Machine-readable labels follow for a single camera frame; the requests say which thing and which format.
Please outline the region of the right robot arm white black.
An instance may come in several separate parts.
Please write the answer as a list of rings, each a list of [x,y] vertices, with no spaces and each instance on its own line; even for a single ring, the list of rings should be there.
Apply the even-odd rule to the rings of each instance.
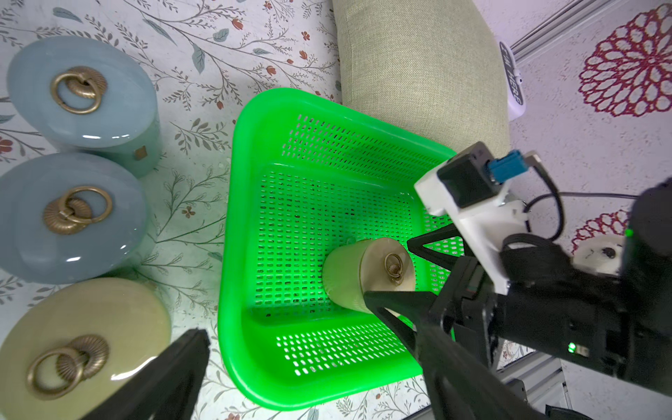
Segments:
[[[473,251],[454,257],[431,244],[459,234],[453,225],[408,241],[409,251],[450,273],[439,293],[366,292],[364,301],[425,373],[445,376],[464,355],[487,367],[514,341],[607,376],[671,392],[671,185],[633,203],[615,274],[579,266],[579,257],[522,233],[502,250],[509,290],[498,294]]]

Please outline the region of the blue-grey tea canister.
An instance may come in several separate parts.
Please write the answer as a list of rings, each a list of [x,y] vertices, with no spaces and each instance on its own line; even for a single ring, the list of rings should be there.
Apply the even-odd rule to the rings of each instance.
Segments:
[[[1,268],[27,282],[129,269],[152,253],[154,233],[139,180],[103,157],[57,153],[1,177]]]
[[[138,178],[158,165],[156,92],[141,66],[115,47],[45,38],[12,58],[6,82],[19,115],[60,152],[103,157]]]

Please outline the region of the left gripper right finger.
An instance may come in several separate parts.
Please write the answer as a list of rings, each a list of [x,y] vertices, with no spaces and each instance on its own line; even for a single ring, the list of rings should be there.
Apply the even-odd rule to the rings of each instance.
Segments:
[[[416,356],[437,419],[544,419],[440,327],[416,328]]]

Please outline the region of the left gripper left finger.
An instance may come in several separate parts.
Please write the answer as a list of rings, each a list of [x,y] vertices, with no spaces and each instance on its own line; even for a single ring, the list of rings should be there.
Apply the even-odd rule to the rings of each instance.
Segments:
[[[189,419],[210,355],[208,332],[186,331],[86,419]]]

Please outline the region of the green plastic perforated basket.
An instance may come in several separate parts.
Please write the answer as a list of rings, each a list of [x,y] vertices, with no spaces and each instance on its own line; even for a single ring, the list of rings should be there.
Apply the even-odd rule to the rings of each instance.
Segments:
[[[448,224],[414,185],[451,149],[297,89],[271,89],[234,129],[218,336],[251,402],[297,411],[419,376],[373,315],[336,306],[321,281],[341,246]]]

